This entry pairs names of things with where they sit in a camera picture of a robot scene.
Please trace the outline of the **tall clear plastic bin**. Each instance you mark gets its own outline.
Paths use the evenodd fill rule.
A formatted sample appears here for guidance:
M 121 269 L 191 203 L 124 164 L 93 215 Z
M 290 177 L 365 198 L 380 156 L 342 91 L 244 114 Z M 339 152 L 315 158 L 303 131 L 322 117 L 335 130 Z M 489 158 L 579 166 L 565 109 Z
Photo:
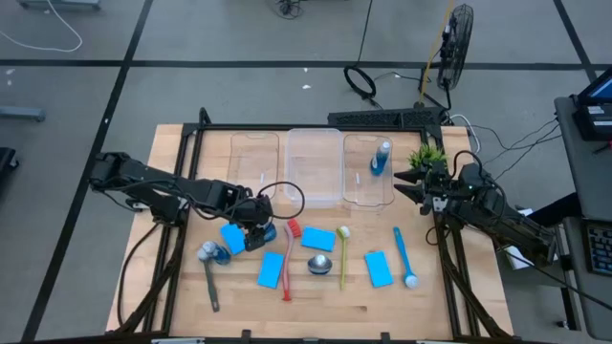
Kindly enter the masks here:
M 303 192 L 306 208 L 333 208 L 342 198 L 343 134 L 335 128 L 292 129 L 284 177 Z

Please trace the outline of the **black table frame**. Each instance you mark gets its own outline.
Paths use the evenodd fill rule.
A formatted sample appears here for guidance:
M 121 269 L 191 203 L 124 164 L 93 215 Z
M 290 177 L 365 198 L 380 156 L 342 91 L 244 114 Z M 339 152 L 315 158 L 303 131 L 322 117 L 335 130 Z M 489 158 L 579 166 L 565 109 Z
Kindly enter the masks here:
M 230 166 L 230 137 L 238 132 L 276 132 L 280 145 L 285 145 L 286 132 L 292 129 L 332 129 L 323 125 L 283 124 L 270 129 L 268 124 L 240 126 L 211 124 L 203 134 L 196 177 L 221 179 Z M 279 148 L 284 155 L 284 146 Z M 306 268 L 307 258 L 315 251 L 295 245 L 292 253 L 291 294 L 293 301 L 281 301 L 282 286 L 277 290 L 256 284 L 261 258 L 266 251 L 284 252 L 286 235 L 279 234 L 270 248 L 239 254 L 228 267 L 212 268 L 219 288 L 220 311 L 211 310 L 204 268 L 195 258 L 198 244 L 206 239 L 221 239 L 218 233 L 227 221 L 206 221 L 190 215 L 186 244 L 176 284 L 170 325 L 170 336 L 205 337 L 207 344 L 224 338 L 240 339 L 243 330 L 251 331 L 251 341 L 273 342 L 372 342 L 389 333 L 391 340 L 451 341 L 444 274 L 439 247 L 426 243 L 426 232 L 434 226 L 433 215 L 421 216 L 419 208 L 408 198 L 396 193 L 395 201 L 380 213 L 370 210 L 336 208 L 305 209 L 298 220 L 301 226 L 336 229 L 347 225 L 351 236 L 347 241 L 347 276 L 345 290 L 339 289 L 339 242 L 331 273 L 314 276 Z M 420 279 L 416 290 L 408 289 L 400 279 L 404 276 L 402 259 L 397 250 L 392 227 L 403 234 L 407 255 Z M 162 231 L 156 233 L 136 251 L 126 272 L 122 297 L 123 320 L 134 311 L 151 286 Z M 463 229 L 462 244 L 472 292 L 499 328 L 512 334 L 513 326 L 502 287 L 492 241 L 472 229 Z M 364 261 L 369 251 L 383 250 L 393 274 L 394 284 L 373 288 Z

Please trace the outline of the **gray desk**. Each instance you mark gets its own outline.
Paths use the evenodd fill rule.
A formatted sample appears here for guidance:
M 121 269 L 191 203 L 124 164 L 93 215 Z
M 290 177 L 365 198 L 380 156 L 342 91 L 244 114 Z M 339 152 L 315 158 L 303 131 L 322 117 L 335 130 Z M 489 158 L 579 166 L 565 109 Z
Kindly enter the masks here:
M 581 291 L 612 307 L 612 275 L 588 268 L 586 228 L 589 221 L 612 226 L 612 150 L 597 154 L 604 143 L 581 137 L 573 118 L 578 109 L 570 97 L 558 97 L 554 104 L 580 205 L 579 217 L 566 223 L 577 283 Z M 581 306 L 588 334 L 612 342 L 612 310 L 586 298 Z

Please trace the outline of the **black floor object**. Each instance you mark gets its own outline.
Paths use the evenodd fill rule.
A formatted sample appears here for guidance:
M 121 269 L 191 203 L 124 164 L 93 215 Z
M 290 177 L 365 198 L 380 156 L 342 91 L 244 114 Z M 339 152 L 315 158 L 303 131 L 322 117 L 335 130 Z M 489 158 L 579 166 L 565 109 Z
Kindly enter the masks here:
M 19 166 L 19 161 L 15 154 L 16 151 L 12 148 L 0 147 L 0 185 Z

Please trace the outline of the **white paper sheet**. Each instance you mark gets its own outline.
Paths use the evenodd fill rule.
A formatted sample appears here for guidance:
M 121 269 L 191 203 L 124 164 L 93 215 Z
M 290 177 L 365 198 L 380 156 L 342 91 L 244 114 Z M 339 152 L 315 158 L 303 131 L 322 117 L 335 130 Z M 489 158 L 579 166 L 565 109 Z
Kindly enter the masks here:
M 506 247 L 505 248 L 506 256 L 509 260 L 509 264 L 513 270 L 517 269 L 525 269 L 527 267 L 531 267 L 533 263 L 527 260 L 518 250 L 517 247 Z

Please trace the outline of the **gray metal floor foot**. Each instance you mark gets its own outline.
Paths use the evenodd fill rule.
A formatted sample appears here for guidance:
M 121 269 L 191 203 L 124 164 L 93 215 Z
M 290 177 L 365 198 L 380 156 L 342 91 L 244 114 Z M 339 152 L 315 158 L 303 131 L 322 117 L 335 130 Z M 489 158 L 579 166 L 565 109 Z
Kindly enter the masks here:
M 91 8 L 94 11 L 100 11 L 100 0 L 15 0 L 19 6 L 24 9 L 30 6 L 46 6 L 48 8 L 68 8 L 68 7 L 83 7 Z
M 46 113 L 41 108 L 0 105 L 0 118 L 27 119 L 42 122 L 46 119 Z

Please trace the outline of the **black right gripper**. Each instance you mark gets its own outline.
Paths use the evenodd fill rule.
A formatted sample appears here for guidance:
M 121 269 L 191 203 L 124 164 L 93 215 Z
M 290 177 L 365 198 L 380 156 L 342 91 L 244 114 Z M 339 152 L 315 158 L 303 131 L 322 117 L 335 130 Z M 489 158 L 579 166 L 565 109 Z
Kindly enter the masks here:
M 443 161 L 423 162 L 419 168 L 396 172 L 393 176 L 408 183 L 421 181 L 418 184 L 394 184 L 397 191 L 415 204 L 422 204 L 421 215 L 428 215 L 431 211 L 441 212 L 448 199 L 458 196 L 457 182 Z

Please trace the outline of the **red dish brush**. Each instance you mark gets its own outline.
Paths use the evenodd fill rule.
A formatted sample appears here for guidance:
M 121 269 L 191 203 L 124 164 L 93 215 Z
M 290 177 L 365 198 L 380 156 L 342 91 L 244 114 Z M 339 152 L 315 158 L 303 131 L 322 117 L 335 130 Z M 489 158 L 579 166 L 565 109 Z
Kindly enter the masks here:
M 294 241 L 296 238 L 301 236 L 301 227 L 295 218 L 290 219 L 284 225 L 285 233 L 287 235 L 287 247 L 284 255 L 284 262 L 282 267 L 282 284 L 283 284 L 283 301 L 289 302 L 292 300 L 291 287 L 290 287 L 290 276 L 289 276 L 289 265 L 291 260 L 291 254 L 293 250 Z

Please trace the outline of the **blue sponge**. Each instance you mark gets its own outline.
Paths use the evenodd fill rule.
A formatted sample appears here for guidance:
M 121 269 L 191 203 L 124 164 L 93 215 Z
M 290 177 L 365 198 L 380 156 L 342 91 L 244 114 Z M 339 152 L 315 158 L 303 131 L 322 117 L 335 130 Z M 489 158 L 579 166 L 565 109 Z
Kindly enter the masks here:
M 284 256 L 275 252 L 265 252 L 257 278 L 261 287 L 276 289 L 283 268 Z
M 220 228 L 220 233 L 232 255 L 245 250 L 245 234 L 237 225 L 226 224 Z
M 306 226 L 301 236 L 303 247 L 332 252 L 335 247 L 336 233 L 330 230 L 323 230 L 315 227 Z
M 383 251 L 372 251 L 364 255 L 370 280 L 374 288 L 393 284 L 393 277 Z

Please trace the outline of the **black perforated bar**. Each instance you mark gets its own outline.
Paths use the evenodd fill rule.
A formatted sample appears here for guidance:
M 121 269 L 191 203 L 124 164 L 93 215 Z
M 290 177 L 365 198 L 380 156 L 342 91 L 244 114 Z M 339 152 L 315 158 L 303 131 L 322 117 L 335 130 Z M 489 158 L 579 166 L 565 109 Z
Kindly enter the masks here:
M 423 127 L 437 125 L 445 110 L 440 107 L 403 108 L 330 113 L 330 125 L 375 127 Z

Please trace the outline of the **shallow clear plastic bin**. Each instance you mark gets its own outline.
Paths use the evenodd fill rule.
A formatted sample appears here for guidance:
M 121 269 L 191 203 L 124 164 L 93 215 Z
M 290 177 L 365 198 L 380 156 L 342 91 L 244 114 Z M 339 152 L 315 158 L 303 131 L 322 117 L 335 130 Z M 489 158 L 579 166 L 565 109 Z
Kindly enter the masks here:
M 370 162 L 377 148 L 391 143 L 391 153 L 380 176 L 370 171 Z M 344 184 L 342 196 L 352 209 L 379 210 L 394 201 L 392 140 L 385 136 L 347 135 L 343 141 Z
M 272 132 L 239 132 L 230 139 L 227 182 L 250 188 L 256 195 L 262 188 L 277 182 L 279 137 Z M 263 191 L 271 199 L 276 191 Z

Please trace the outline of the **black floor fan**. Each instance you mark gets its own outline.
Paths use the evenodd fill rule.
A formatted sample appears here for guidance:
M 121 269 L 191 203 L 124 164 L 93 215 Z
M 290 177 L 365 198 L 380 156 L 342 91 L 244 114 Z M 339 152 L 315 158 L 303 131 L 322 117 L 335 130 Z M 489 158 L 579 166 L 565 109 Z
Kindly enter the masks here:
M 438 87 L 454 89 L 463 73 L 473 27 L 473 8 L 467 4 L 456 7 L 442 34 Z

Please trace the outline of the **black keyboard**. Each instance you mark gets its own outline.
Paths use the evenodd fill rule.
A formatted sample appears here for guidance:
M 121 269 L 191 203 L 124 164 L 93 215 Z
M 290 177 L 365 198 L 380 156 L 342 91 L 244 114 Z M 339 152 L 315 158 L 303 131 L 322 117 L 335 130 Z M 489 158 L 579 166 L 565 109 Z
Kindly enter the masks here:
M 587 267 L 593 273 L 612 277 L 612 226 L 602 222 L 584 223 Z

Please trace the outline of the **blue dish brush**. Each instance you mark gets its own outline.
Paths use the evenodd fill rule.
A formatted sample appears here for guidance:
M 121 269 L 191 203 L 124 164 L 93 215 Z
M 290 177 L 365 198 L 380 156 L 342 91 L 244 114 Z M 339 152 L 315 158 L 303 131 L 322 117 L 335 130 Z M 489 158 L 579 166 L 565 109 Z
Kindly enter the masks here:
M 402 261 L 404 264 L 404 283 L 409 289 L 414 290 L 419 286 L 419 279 L 411 269 L 402 232 L 397 226 L 394 226 L 393 233 L 396 240 L 396 245 L 398 247 L 398 251 L 401 254 Z

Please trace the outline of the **green plant white pot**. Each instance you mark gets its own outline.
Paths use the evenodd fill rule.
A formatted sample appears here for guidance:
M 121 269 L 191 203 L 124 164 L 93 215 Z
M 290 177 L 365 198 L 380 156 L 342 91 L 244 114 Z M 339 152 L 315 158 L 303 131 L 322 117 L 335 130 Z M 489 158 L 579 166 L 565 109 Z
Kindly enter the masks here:
M 440 161 L 444 167 L 448 166 L 448 157 L 444 151 L 428 144 L 422 144 L 418 150 L 412 151 L 407 160 L 411 168 L 419 168 L 425 162 L 433 164 L 436 161 Z

